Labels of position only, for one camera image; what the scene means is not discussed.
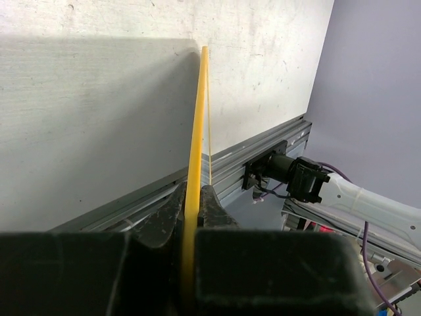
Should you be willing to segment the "yellow framed small whiteboard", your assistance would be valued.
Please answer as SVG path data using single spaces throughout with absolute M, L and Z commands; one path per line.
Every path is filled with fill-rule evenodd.
M 202 47 L 200 56 L 184 207 L 184 227 L 180 259 L 180 297 L 182 313 L 184 315 L 193 315 L 195 309 L 194 245 L 201 194 L 204 144 L 207 144 L 209 168 L 207 178 L 208 183 L 211 184 L 211 103 L 209 91 L 209 48 L 207 46 Z

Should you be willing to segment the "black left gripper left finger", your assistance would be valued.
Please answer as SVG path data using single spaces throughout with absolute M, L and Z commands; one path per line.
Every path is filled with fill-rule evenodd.
M 184 204 L 182 182 L 157 211 L 131 229 L 126 314 L 177 315 Z

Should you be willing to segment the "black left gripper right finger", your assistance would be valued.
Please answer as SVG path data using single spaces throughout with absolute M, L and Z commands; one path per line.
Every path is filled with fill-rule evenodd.
M 211 185 L 201 188 L 197 226 L 199 228 L 239 228 L 239 223 L 221 206 Z

